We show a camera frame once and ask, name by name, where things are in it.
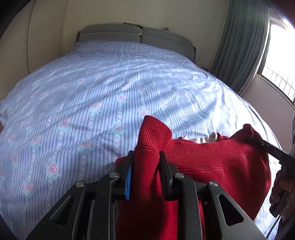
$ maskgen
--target triangular cutout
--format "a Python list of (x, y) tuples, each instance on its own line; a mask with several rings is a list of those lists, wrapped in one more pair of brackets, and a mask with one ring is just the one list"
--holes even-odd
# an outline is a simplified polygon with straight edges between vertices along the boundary
[(219, 195), (218, 198), (223, 211), (226, 225), (233, 226), (244, 221), (242, 215), (224, 195)]
[(50, 220), (59, 225), (67, 225), (68, 218), (74, 203), (75, 196), (70, 195), (57, 211), (50, 217)]

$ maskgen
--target gray headboard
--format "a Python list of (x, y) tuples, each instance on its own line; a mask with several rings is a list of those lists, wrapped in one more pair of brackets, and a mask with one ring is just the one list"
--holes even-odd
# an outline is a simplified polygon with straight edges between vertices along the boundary
[(162, 49), (171, 50), (195, 60), (196, 48), (185, 37), (151, 27), (140, 27), (131, 24), (94, 24), (86, 26), (78, 32), (76, 42), (124, 41), (144, 43)]

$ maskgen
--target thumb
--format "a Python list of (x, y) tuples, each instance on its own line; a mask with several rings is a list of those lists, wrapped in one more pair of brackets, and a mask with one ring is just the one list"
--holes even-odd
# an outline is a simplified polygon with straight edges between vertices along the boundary
[(293, 190), (295, 181), (293, 180), (280, 180), (279, 186), (288, 192), (291, 192)]

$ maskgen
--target window frame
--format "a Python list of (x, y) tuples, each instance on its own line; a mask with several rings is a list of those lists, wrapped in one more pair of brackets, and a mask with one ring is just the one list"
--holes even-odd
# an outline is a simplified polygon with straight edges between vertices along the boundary
[(294, 100), (292, 101), (277, 85), (275, 85), (272, 81), (270, 81), (268, 78), (266, 78), (265, 76), (262, 75), (262, 71), (263, 68), (265, 66), (265, 62), (266, 62), (266, 57), (268, 54), (268, 50), (269, 50), (269, 43), (271, 40), (271, 25), (277, 25), (281, 28), (284, 28), (285, 30), (287, 30), (284, 26), (277, 24), (277, 22), (275, 21), (270, 21), (270, 25), (269, 25), (269, 33), (268, 33), (268, 38), (267, 38), (267, 42), (266, 42), (266, 46), (265, 46), (265, 50), (261, 59), (261, 63), (259, 65), (257, 74), (262, 77), (264, 80), (266, 80), (270, 85), (272, 85), (274, 88), (276, 88), (287, 100), (288, 102), (292, 105), (295, 106), (295, 97)]

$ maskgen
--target wire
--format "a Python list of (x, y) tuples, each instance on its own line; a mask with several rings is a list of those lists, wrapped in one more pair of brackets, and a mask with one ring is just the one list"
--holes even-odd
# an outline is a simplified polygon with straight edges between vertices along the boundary
[(293, 194), (293, 190), (294, 190), (294, 188), (295, 188), (295, 183), (293, 184), (293, 187), (292, 187), (291, 193), (290, 193), (290, 195), (289, 195), (289, 198), (288, 198), (288, 200), (287, 200), (287, 202), (286, 202), (286, 204), (285, 204), (283, 210), (281, 211), (281, 213), (280, 213), (280, 215), (278, 216), (278, 218), (276, 219), (275, 223), (273, 224), (273, 226), (272, 226), (271, 229), (269, 230), (268, 234), (266, 235), (266, 239), (269, 238), (271, 232), (273, 231), (274, 227), (276, 226), (276, 224), (278, 223), (279, 219), (281, 218), (281, 216), (282, 216), (282, 214), (283, 214), (283, 212), (284, 212), (284, 210), (285, 210), (287, 204), (289, 203), (289, 200), (290, 200), (290, 198), (291, 198), (291, 196), (292, 196), (292, 194)]

